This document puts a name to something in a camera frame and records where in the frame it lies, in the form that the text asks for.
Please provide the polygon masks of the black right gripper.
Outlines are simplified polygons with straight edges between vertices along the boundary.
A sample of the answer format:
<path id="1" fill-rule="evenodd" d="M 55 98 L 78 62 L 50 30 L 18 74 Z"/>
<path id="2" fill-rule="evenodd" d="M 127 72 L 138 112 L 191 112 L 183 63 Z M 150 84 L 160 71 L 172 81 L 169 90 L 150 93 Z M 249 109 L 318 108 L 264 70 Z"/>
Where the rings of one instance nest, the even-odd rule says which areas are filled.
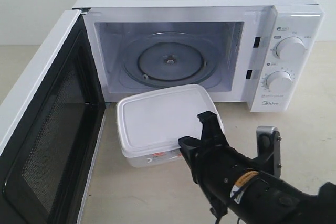
<path id="1" fill-rule="evenodd" d="M 260 166 L 230 146 L 222 131 L 217 114 L 206 111 L 197 115 L 202 123 L 201 139 L 185 136 L 178 139 L 181 154 L 187 158 L 193 179 L 212 208 L 259 208 L 260 199 L 250 184 L 240 203 L 231 199 L 231 191 L 247 172 L 258 174 Z"/>

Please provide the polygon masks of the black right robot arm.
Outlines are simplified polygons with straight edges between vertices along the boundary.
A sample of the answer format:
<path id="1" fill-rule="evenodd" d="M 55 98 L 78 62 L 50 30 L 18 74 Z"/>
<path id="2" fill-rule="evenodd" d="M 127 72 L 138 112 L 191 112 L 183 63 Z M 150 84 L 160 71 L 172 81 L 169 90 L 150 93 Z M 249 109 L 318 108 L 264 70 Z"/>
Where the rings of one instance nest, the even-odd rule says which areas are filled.
<path id="1" fill-rule="evenodd" d="M 200 138 L 178 140 L 193 181 L 220 221 L 229 211 L 245 223 L 335 223 L 335 184 L 306 194 L 280 178 L 281 136 L 274 126 L 257 128 L 257 152 L 249 158 L 229 145 L 218 117 L 198 115 Z"/>

